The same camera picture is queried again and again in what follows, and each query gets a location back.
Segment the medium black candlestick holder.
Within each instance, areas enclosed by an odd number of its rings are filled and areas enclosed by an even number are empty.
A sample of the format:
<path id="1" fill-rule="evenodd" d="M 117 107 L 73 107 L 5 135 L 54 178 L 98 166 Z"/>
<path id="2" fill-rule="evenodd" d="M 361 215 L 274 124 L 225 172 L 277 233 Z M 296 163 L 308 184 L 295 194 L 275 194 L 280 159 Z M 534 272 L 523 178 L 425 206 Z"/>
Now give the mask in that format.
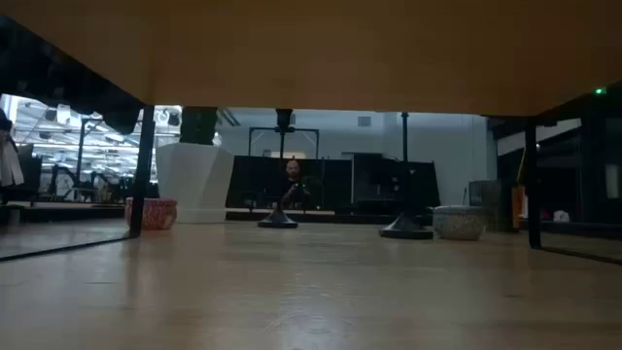
<path id="1" fill-rule="evenodd" d="M 402 179 L 400 183 L 400 191 L 402 194 L 402 211 L 397 218 L 388 226 L 379 230 L 379 234 L 384 238 L 407 239 L 407 240 L 432 240 L 433 232 L 425 229 L 417 220 L 413 213 L 413 204 L 411 200 L 411 174 L 408 161 L 408 117 L 407 112 L 401 112 L 402 120 Z"/>

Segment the wooden shelf riser black legs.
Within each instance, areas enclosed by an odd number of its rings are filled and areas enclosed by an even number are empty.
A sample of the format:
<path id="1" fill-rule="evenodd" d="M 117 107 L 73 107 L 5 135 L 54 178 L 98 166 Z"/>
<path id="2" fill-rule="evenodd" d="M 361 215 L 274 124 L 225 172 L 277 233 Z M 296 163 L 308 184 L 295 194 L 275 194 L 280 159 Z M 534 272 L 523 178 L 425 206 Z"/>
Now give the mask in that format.
<path id="1" fill-rule="evenodd" d="M 622 0 L 0 0 L 136 99 L 146 186 L 158 105 L 476 113 L 527 122 L 622 81 Z"/>

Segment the white speckled bowl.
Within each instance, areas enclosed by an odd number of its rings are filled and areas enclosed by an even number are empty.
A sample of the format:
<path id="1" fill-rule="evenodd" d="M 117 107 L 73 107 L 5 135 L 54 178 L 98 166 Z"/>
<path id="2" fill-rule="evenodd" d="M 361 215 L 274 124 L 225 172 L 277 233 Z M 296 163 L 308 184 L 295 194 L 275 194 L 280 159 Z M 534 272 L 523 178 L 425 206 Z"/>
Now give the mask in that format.
<path id="1" fill-rule="evenodd" d="M 482 207 L 446 205 L 432 209 L 432 230 L 442 239 L 477 241 L 486 226 L 487 213 Z"/>

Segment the pink patterned candle tin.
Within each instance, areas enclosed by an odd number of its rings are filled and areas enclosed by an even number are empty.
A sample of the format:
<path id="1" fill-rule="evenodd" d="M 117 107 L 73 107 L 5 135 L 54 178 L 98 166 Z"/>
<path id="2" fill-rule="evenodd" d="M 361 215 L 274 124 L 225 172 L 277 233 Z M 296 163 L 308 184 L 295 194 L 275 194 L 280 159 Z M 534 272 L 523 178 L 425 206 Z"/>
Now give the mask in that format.
<path id="1" fill-rule="evenodd" d="M 166 198 L 145 198 L 142 229 L 170 230 L 177 219 L 177 201 Z"/>

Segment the person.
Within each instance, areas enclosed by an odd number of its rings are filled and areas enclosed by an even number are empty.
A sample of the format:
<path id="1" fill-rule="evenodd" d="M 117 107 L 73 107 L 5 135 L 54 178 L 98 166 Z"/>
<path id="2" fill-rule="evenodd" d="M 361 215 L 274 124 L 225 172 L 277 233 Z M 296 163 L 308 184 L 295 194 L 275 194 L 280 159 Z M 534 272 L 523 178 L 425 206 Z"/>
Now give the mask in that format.
<path id="1" fill-rule="evenodd" d="M 301 209 L 309 197 L 310 192 L 302 183 L 299 163 L 295 159 L 290 159 L 286 164 L 286 178 L 280 189 L 280 206 L 282 209 Z"/>

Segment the black partition screen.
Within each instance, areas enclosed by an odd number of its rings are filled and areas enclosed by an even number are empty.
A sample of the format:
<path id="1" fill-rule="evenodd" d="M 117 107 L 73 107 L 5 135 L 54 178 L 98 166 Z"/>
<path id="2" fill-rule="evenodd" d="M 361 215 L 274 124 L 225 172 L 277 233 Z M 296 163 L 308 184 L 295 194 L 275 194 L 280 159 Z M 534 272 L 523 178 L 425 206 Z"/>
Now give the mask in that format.
<path id="1" fill-rule="evenodd" d="M 402 210 L 403 181 L 408 179 L 409 206 L 423 213 L 440 204 L 432 162 L 403 163 L 376 154 L 355 154 L 350 159 L 300 159 L 299 183 L 305 193 L 297 210 L 334 214 L 393 215 Z M 292 184 L 286 162 L 273 157 L 237 156 L 225 206 L 235 209 L 268 209 Z"/>

